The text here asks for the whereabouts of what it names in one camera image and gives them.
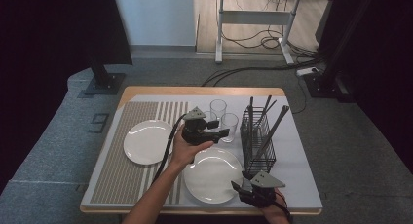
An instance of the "power strip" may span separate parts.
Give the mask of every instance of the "power strip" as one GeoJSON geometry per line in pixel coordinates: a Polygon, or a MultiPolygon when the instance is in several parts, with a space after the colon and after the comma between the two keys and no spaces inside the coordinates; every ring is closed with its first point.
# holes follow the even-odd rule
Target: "power strip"
{"type": "Polygon", "coordinates": [[[303,75],[307,75],[307,74],[316,74],[318,72],[319,72],[319,70],[316,69],[315,67],[309,67],[309,68],[304,68],[304,69],[297,70],[297,76],[303,76],[303,75]]]}

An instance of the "hand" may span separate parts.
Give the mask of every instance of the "hand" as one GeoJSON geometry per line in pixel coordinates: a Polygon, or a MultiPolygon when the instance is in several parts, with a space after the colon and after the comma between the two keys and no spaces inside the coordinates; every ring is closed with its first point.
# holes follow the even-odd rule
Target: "hand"
{"type": "Polygon", "coordinates": [[[179,166],[181,169],[184,169],[186,165],[190,164],[198,152],[213,145],[213,141],[204,142],[197,146],[187,143],[182,138],[183,127],[184,125],[180,126],[179,131],[173,139],[172,159],[170,161],[172,164],[179,166]]]}
{"type": "MultiPolygon", "coordinates": [[[[274,188],[276,191],[276,202],[282,206],[285,206],[285,197],[279,191],[278,188],[274,188]]],[[[281,209],[275,205],[270,205],[268,207],[260,208],[265,216],[265,219],[271,224],[288,224],[288,220],[281,209]]]]}

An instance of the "round plate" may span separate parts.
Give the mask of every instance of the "round plate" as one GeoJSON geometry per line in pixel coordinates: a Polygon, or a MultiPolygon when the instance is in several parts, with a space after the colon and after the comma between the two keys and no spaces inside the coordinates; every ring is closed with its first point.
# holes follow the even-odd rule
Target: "round plate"
{"type": "Polygon", "coordinates": [[[230,152],[209,148],[199,152],[194,164],[185,168],[184,179],[195,198],[209,204],[220,204],[238,195],[231,181],[242,185],[242,170],[240,161],[230,152]]]}
{"type": "Polygon", "coordinates": [[[172,127],[163,121],[149,120],[134,126],[124,140],[124,151],[133,162],[150,165],[162,160],[172,127]]]}

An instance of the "metal basket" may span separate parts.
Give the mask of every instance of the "metal basket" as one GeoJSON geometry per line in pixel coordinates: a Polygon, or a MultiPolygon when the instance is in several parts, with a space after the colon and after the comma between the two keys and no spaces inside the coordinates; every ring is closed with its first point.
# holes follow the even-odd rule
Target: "metal basket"
{"type": "Polygon", "coordinates": [[[267,115],[263,113],[263,111],[263,107],[252,108],[251,127],[248,109],[246,109],[243,113],[243,120],[240,126],[244,167],[245,171],[251,175],[255,175],[261,170],[270,172],[276,162],[276,153],[274,152],[272,140],[270,140],[269,145],[262,156],[256,158],[258,150],[261,148],[270,131],[267,115]]]}

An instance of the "white wall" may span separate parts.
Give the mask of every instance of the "white wall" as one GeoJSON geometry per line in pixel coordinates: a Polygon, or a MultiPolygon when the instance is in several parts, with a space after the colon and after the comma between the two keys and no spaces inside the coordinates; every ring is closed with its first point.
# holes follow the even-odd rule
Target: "white wall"
{"type": "Polygon", "coordinates": [[[195,46],[194,0],[116,0],[129,44],[195,46]]]}

